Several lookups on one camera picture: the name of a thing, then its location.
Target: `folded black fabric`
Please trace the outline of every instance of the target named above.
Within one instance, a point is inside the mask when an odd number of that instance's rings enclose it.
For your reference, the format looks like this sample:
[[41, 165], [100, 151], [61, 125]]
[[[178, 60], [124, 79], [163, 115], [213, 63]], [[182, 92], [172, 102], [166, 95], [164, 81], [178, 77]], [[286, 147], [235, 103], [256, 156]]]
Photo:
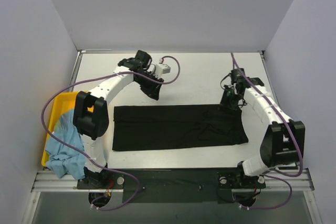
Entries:
[[114, 108], [114, 151], [166, 150], [248, 142], [241, 110], [219, 105], [118, 106]]

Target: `yellow bin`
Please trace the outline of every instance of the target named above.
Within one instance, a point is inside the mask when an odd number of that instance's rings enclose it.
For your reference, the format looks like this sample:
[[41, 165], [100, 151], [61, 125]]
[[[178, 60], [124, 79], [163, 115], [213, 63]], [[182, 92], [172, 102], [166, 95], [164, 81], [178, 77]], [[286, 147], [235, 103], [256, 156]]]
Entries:
[[[50, 121], [48, 125], [48, 129], [53, 132], [56, 122], [59, 117], [63, 115], [65, 112], [73, 109], [75, 107], [76, 95], [78, 92], [69, 92], [69, 93], [61, 93], [54, 99], [54, 104], [52, 105], [53, 109], [51, 110]], [[46, 166], [47, 161], [49, 160], [49, 155], [46, 153], [46, 145], [49, 139], [49, 134], [47, 134], [46, 143], [44, 146], [44, 151], [42, 155], [41, 164]]]

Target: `blue towel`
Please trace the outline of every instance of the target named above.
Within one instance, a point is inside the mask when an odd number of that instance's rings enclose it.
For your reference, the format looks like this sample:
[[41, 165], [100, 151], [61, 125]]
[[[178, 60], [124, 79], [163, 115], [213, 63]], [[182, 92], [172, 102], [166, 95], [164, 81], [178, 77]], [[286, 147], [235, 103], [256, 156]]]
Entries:
[[[73, 109], [61, 115], [54, 127], [54, 135], [62, 141], [84, 151], [81, 137], [72, 123]], [[66, 173], [71, 174], [74, 179], [84, 178], [85, 157], [75, 150], [57, 142], [49, 137], [46, 152], [49, 160], [46, 165], [53, 170], [58, 178]]]

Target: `white tabletop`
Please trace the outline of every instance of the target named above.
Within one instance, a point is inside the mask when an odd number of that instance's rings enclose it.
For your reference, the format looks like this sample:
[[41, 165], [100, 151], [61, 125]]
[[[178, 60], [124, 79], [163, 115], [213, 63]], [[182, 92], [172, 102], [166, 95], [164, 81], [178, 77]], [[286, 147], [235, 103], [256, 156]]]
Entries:
[[[113, 107], [122, 105], [182, 105], [182, 104], [219, 104], [223, 90], [220, 80], [232, 69], [230, 54], [186, 54], [153, 53], [153, 63], [165, 55], [176, 57], [181, 64], [180, 77], [172, 84], [162, 86], [158, 101], [148, 98], [137, 83], [128, 85], [109, 105], [110, 124], [104, 135], [105, 155], [110, 168], [211, 168], [236, 167], [240, 161], [257, 154], [264, 138], [266, 127], [248, 105], [243, 107], [242, 122], [249, 142], [233, 146], [197, 147], [178, 150], [157, 151], [112, 151]], [[135, 54], [83, 54], [76, 81], [111, 74], [123, 58]], [[235, 58], [249, 77], [259, 77], [271, 92], [269, 80], [259, 53], [236, 53]], [[174, 78], [177, 67], [171, 59], [165, 63], [171, 66], [171, 73], [163, 79]], [[81, 84], [75, 91], [90, 90], [99, 82]]]

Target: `gray wall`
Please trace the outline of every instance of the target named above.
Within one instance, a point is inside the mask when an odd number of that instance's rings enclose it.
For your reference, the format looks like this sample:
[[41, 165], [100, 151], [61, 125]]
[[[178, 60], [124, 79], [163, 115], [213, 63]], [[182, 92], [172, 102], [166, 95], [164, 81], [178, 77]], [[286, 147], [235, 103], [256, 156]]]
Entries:
[[294, 0], [266, 50], [282, 108], [307, 129], [304, 165], [324, 223], [335, 223], [336, 1]]
[[20, 223], [46, 134], [40, 111], [76, 49], [50, 0], [0, 0], [0, 216]]
[[52, 0], [79, 49], [266, 49], [293, 0]]

